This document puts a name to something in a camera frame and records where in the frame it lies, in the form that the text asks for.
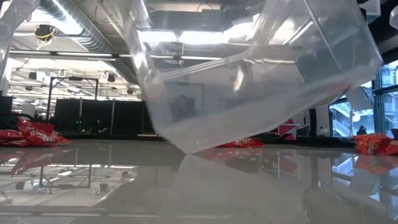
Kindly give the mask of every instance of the ceiling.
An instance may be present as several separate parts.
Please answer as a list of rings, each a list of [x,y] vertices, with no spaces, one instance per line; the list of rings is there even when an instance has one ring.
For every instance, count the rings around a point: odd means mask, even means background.
[[[55,2],[65,4],[66,9],[71,10],[54,11],[52,4]],[[392,2],[394,0],[381,1],[382,9],[383,6],[393,4]],[[113,7],[115,4],[123,3],[122,0],[116,2],[110,0],[42,0],[31,19],[28,22],[23,22],[16,29],[11,49],[128,54],[129,47],[119,34],[120,26],[118,24],[121,24]],[[149,15],[150,27],[138,27],[138,29],[141,40],[148,40],[144,43],[148,54],[224,58],[244,52],[248,45],[244,39],[230,41],[231,38],[229,38],[228,42],[220,42],[218,39],[225,38],[224,35],[228,31],[232,31],[236,24],[252,23],[256,14],[261,11],[264,0],[145,0],[144,3],[145,10]],[[69,14],[57,17],[60,13]],[[107,13],[116,26],[107,19]],[[384,14],[387,13],[387,10],[382,10],[381,17],[384,18]],[[35,29],[41,24],[48,24],[55,28],[55,33],[50,41],[43,42],[34,35]],[[197,31],[213,34],[213,36],[198,43],[195,42],[195,36],[201,33],[197,33]],[[275,51],[270,47],[264,50],[269,52],[269,56],[272,58],[286,58],[287,55],[295,57],[295,52],[289,48]],[[202,60],[155,60],[155,66],[158,69],[173,70],[203,62]],[[81,60],[81,58],[72,57],[70,60],[65,60],[64,58],[45,59],[34,56],[21,58],[11,55],[9,66],[12,74],[9,94],[29,101],[41,99],[42,108],[47,107],[45,99],[49,92],[49,77],[57,76],[97,78],[99,80],[98,96],[102,100],[141,99],[139,87],[133,85],[136,84],[136,74],[129,58],[117,58],[114,62],[97,58]],[[46,78],[32,80],[29,78],[29,73],[32,72],[45,74]],[[114,82],[108,81],[109,74],[114,74]],[[64,80],[63,83],[64,85],[54,88],[53,103],[56,98],[93,98],[95,90],[89,88],[93,83],[69,80]],[[33,90],[26,90],[28,85],[31,85]],[[71,93],[67,90],[68,86],[81,88],[83,91]],[[134,90],[134,92],[129,95],[127,90]]]

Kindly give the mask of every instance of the glossy floor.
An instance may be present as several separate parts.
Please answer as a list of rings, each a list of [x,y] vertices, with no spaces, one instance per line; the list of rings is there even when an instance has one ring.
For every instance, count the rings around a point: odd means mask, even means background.
[[[184,155],[165,142],[84,140],[2,148],[0,223],[395,222],[398,158],[345,150]]]

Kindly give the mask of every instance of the transparent plastic box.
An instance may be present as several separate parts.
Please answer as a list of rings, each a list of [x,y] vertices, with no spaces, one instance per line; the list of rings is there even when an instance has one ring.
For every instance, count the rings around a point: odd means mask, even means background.
[[[186,153],[331,103],[374,79],[382,63],[355,0],[267,0],[243,53],[161,72],[138,38],[137,26],[150,27],[144,3],[112,2],[154,127]]]

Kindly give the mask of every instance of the plastic bin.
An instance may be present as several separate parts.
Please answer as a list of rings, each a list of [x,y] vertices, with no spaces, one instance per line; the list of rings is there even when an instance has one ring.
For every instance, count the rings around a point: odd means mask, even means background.
[[[355,0],[267,0],[246,51],[165,73],[138,39],[135,27],[149,26],[142,1],[113,2],[154,127],[186,153],[274,129],[382,63]]]

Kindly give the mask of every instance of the clear plastic container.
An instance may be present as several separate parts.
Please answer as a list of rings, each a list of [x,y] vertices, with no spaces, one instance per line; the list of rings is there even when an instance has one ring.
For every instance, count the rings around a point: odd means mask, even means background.
[[[330,103],[374,79],[382,63],[355,0],[267,0],[243,53],[160,72],[138,38],[136,27],[149,27],[144,3],[113,2],[154,127],[186,153]]]

